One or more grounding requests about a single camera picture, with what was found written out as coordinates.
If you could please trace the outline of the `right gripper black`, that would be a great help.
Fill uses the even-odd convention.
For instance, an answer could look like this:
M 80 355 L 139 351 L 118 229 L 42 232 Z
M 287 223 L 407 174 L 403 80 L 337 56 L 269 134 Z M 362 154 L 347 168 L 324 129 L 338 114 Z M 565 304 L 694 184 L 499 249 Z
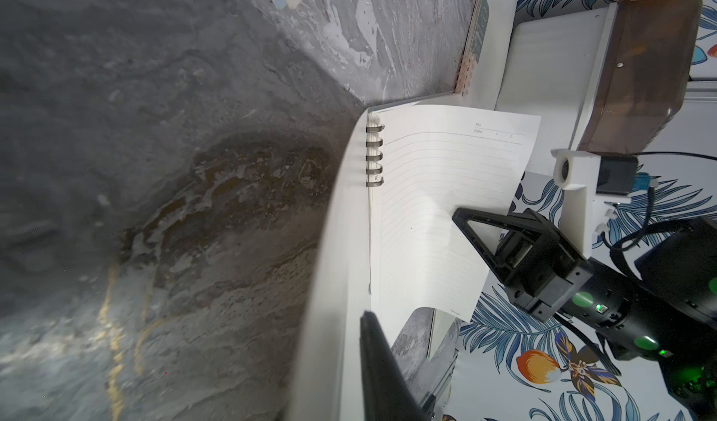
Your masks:
M 504 216 L 459 208 L 453 221 L 503 284 L 510 303 L 541 322 L 561 311 L 595 275 L 594 265 L 533 210 Z M 474 224 L 506 231 L 495 251 L 472 228 Z

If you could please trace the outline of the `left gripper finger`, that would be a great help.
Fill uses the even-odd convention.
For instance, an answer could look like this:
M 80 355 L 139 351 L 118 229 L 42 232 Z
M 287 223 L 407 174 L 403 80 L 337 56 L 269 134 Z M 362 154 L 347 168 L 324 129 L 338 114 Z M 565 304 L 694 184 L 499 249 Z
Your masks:
M 429 420 L 406 385 L 377 316 L 360 318 L 360 370 L 364 419 Z

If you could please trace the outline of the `B5 spiral notebook blue label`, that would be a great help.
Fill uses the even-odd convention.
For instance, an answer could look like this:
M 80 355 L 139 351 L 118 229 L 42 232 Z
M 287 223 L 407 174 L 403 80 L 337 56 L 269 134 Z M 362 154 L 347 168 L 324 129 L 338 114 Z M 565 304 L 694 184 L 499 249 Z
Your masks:
M 452 217 L 461 207 L 508 211 L 540 124 L 427 103 L 361 115 L 317 251 L 287 419 L 362 419 L 365 311 L 389 341 L 420 308 L 471 318 L 489 269 Z

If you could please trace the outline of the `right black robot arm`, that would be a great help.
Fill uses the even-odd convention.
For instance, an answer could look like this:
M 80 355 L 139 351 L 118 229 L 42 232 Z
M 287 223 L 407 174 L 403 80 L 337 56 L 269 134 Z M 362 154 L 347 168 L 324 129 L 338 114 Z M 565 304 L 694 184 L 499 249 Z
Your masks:
M 646 234 L 668 237 L 629 267 L 580 253 L 545 217 L 459 208 L 453 221 L 507 291 L 510 303 L 545 322 L 580 318 L 614 357 L 659 363 L 668 393 L 699 420 L 716 417 L 716 222 L 668 220 Z

